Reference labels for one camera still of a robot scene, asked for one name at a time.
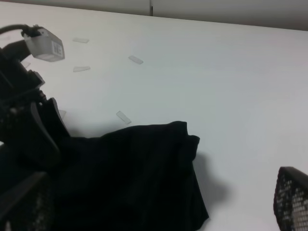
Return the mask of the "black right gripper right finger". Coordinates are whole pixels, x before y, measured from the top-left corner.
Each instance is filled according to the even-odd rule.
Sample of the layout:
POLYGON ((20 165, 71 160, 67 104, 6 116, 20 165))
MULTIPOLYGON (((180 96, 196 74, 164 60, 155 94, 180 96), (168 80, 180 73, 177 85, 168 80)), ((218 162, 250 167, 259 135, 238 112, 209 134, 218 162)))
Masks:
POLYGON ((294 167, 278 172, 273 211, 281 231, 308 231, 308 176, 294 167))

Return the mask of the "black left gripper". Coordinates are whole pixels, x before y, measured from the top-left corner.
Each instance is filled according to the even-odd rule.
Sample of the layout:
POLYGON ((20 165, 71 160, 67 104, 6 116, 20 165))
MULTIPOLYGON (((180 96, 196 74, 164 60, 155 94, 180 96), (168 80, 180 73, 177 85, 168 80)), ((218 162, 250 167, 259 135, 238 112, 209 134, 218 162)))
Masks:
POLYGON ((54 98, 46 101, 40 90, 45 83, 22 61, 30 55, 24 40, 0 50, 0 141, 40 168, 61 161, 58 141, 69 137, 54 98))

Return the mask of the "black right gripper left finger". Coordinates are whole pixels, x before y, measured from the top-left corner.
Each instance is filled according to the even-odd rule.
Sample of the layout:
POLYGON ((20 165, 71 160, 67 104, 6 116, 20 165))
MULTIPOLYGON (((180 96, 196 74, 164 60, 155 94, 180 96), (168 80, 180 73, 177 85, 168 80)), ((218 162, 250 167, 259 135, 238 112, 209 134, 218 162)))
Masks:
POLYGON ((0 196, 2 231, 50 231, 53 190, 45 172, 35 172, 0 196))

